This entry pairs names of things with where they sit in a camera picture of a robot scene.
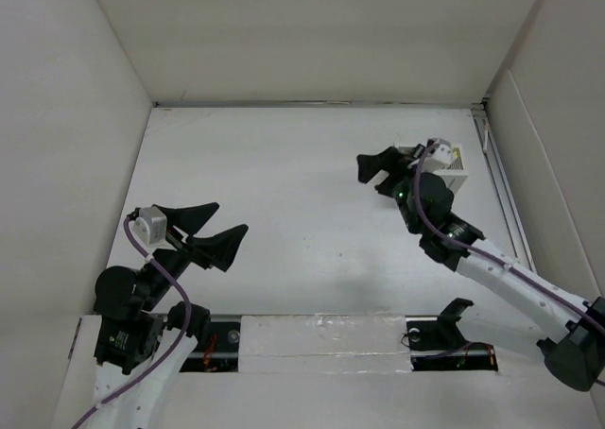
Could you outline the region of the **white pen brown tip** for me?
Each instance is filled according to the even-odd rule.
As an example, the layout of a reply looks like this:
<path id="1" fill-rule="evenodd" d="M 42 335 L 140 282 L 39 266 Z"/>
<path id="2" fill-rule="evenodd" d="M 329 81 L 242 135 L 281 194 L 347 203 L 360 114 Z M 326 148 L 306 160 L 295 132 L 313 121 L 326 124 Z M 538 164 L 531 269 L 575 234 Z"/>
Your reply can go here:
<path id="1" fill-rule="evenodd" d="M 490 135 L 490 125 L 489 122 L 484 122 L 482 127 L 482 152 L 485 156 L 488 154 L 488 146 L 489 146 L 489 135 Z"/>

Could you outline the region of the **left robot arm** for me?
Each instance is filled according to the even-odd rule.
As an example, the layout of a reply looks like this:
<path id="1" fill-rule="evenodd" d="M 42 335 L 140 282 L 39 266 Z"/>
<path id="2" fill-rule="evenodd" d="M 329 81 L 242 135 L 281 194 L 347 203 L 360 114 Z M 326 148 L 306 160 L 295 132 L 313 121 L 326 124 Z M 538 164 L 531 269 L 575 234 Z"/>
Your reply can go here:
<path id="1" fill-rule="evenodd" d="M 179 282 L 190 266 L 225 272 L 233 264 L 248 225 L 198 236 L 218 209 L 152 204 L 125 216 L 124 233 L 144 263 L 109 266 L 95 281 L 93 403 L 75 427 L 152 428 L 180 373 L 238 370 L 240 318 L 214 319 Z"/>

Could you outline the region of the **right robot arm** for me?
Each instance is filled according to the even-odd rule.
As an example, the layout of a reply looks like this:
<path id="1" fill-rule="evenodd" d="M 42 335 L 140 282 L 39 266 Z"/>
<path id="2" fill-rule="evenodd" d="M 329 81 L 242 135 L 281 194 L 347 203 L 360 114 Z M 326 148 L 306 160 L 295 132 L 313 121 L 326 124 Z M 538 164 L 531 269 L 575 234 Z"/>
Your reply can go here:
<path id="1" fill-rule="evenodd" d="M 516 330 L 476 316 L 463 317 L 470 300 L 455 299 L 437 317 L 444 346 L 431 349 L 434 359 L 471 345 L 498 346 L 542 362 L 561 383 L 580 392 L 604 383 L 604 299 L 588 301 L 571 294 L 518 264 L 484 233 L 455 215 L 455 193 L 441 171 L 457 159 L 440 139 L 414 147 L 389 146 L 376 155 L 356 158 L 357 179 L 370 182 L 379 172 L 378 194 L 394 200 L 407 231 L 432 261 L 480 284 L 530 321 Z"/>

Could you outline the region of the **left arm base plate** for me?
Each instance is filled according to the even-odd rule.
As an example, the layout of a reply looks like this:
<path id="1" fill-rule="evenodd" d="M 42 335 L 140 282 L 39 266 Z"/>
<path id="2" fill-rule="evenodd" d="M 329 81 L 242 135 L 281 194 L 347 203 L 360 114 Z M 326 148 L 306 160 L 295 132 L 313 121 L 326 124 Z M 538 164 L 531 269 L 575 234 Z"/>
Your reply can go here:
<path id="1" fill-rule="evenodd" d="M 212 316 L 210 332 L 189 354 L 181 372 L 238 372 L 241 317 Z"/>

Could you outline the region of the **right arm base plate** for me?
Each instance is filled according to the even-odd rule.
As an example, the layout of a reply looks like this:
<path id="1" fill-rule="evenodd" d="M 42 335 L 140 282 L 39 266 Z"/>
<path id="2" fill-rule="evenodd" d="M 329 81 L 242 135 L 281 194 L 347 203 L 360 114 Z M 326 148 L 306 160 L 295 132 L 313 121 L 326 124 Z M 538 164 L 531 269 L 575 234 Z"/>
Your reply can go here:
<path id="1" fill-rule="evenodd" d="M 464 338 L 457 323 L 474 303 L 456 298 L 436 316 L 406 317 L 400 343 L 409 349 L 411 369 L 498 372 L 493 346 Z"/>

